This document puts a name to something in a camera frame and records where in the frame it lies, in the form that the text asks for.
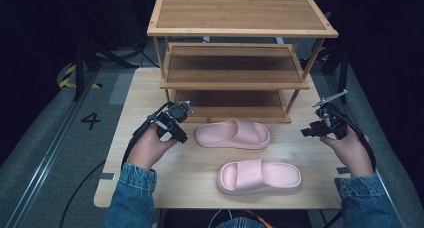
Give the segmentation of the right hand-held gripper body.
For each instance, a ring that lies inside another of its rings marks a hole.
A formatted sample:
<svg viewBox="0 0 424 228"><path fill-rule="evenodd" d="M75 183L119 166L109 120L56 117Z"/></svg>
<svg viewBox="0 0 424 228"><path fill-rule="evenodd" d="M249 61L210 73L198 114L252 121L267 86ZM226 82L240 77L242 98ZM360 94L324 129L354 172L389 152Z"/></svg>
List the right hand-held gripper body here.
<svg viewBox="0 0 424 228"><path fill-rule="evenodd" d="M330 133L333 133L338 140L346 136L345 124L346 121L337 111L337 108L332 104L332 101L346 95L348 91L343 89L340 93L334 94L327 98L322 98L319 102L312 105L316 108L315 114L325 123Z"/></svg>

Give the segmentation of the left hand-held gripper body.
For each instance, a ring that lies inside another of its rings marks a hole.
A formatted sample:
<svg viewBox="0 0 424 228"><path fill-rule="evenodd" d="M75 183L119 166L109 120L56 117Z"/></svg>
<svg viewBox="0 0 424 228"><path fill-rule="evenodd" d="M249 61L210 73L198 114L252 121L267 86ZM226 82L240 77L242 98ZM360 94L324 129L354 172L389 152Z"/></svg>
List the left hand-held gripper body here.
<svg viewBox="0 0 424 228"><path fill-rule="evenodd" d="M184 122L189 115L193 113L189 101L180 101L173 103L168 101L163 104L158 110L147 117L147 126L155 124L157 126L157 135L162 137L168 133L165 128L169 128L169 123L174 121L178 125Z"/></svg>

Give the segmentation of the person's left hand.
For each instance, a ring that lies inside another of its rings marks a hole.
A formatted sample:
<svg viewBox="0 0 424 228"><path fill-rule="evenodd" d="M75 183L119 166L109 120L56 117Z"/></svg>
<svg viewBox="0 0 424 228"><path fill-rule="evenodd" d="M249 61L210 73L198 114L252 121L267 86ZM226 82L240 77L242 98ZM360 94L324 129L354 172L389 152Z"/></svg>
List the person's left hand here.
<svg viewBox="0 0 424 228"><path fill-rule="evenodd" d="M127 162L139 168L150 170L175 144L175 139L161 141L157 135L157 126L152 124L130 151Z"/></svg>

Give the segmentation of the person's right hand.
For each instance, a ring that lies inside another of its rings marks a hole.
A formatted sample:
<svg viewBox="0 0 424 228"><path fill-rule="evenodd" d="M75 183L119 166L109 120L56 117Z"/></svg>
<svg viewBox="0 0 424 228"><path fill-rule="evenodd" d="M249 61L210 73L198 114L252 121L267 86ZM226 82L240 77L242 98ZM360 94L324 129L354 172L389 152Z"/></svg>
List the person's right hand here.
<svg viewBox="0 0 424 228"><path fill-rule="evenodd" d="M345 130L347 135L341 140L323 136L320 141L335 152L352 177L374 175L375 171L372 168L371 160L358 135L350 126L347 126Z"/></svg>

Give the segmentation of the black metal stand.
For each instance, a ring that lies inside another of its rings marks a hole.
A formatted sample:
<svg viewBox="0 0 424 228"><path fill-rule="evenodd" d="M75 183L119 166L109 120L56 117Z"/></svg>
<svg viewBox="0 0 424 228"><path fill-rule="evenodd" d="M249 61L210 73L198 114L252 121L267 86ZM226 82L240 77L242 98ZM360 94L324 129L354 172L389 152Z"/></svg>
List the black metal stand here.
<svg viewBox="0 0 424 228"><path fill-rule="evenodd" d="M344 43L337 43L327 46L318 52L315 60L319 61L324 57L326 57L326 60L321 66L321 72L324 75L333 75L336 69L339 69L338 91L343 91L347 86L349 65L346 45Z"/></svg>
<svg viewBox="0 0 424 228"><path fill-rule="evenodd" d="M76 72L76 91L74 100L77 101L84 92L84 66L88 67L89 71L99 71L101 64L97 53L101 53L112 62L119 64L124 68L136 68L136 65L130 64L124 59L118 57L112 52L102 48L92 41L85 39L80 40L75 47L75 72Z"/></svg>

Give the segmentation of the pink slipper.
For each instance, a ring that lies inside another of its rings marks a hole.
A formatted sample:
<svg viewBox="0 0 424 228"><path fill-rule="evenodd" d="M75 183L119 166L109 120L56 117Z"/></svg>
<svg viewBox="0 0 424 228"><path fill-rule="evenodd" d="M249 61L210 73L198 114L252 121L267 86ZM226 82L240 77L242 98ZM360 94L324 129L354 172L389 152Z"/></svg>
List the pink slipper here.
<svg viewBox="0 0 424 228"><path fill-rule="evenodd" d="M196 141L206 148L259 150L267 148L272 138L263 124L230 119L201 125L196 131Z"/></svg>
<svg viewBox="0 0 424 228"><path fill-rule="evenodd" d="M297 190L301 182L296 166L264 159L229 162L217 175L219 189L228 195L291 192Z"/></svg>

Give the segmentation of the yellow black hazard tape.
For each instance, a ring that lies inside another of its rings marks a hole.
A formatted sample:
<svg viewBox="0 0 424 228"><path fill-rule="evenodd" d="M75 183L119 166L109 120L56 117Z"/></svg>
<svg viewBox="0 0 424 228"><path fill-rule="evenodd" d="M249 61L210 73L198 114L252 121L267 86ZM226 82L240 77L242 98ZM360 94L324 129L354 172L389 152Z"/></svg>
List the yellow black hazard tape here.
<svg viewBox="0 0 424 228"><path fill-rule="evenodd" d="M76 65L71 65L69 68L66 69L65 74L61 81L58 83L60 88L67 87L67 88L77 88L76 83L70 82L70 78L72 76L72 73L76 70ZM91 88L93 89L101 89L103 84L101 83L94 83Z"/></svg>

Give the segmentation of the person's denim lap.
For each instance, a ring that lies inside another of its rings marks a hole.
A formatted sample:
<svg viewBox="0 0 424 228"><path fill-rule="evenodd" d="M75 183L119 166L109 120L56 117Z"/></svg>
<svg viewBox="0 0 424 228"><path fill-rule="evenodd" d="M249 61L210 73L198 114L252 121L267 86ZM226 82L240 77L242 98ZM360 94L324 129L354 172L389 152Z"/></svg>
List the person's denim lap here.
<svg viewBox="0 0 424 228"><path fill-rule="evenodd" d="M266 226L257 220L236 217L219 223L215 228L266 228Z"/></svg>

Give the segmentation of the wooden three-tier shoe rack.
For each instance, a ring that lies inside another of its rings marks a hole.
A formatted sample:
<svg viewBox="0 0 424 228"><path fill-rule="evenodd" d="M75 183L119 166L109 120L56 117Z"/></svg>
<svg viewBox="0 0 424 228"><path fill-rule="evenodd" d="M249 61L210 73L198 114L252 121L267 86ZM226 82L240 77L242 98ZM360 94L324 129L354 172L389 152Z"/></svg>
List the wooden three-tier shoe rack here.
<svg viewBox="0 0 424 228"><path fill-rule="evenodd" d="M290 122L311 87L300 39L315 39L317 54L338 35L314 0L156 0L147 34L161 89L172 102L190 101L200 123Z"/></svg>

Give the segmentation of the metal floor rail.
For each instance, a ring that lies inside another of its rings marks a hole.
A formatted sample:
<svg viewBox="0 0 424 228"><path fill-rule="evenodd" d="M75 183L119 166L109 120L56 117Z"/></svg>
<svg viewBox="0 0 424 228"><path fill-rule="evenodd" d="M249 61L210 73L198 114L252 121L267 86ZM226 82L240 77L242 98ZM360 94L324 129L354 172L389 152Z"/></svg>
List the metal floor rail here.
<svg viewBox="0 0 424 228"><path fill-rule="evenodd" d="M89 72L80 87L63 88L0 167L0 228L22 227L96 78Z"/></svg>

